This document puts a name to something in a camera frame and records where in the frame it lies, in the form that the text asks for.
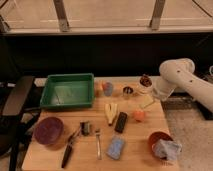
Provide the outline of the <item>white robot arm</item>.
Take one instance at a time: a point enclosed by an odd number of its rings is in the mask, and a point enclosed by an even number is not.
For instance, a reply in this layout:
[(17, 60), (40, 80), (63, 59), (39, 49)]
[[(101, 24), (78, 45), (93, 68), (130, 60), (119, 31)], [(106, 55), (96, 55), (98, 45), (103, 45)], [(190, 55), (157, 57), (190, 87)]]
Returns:
[(166, 60), (159, 67), (152, 94), (165, 101), (179, 87), (213, 113), (213, 84), (194, 75), (195, 64), (189, 58)]

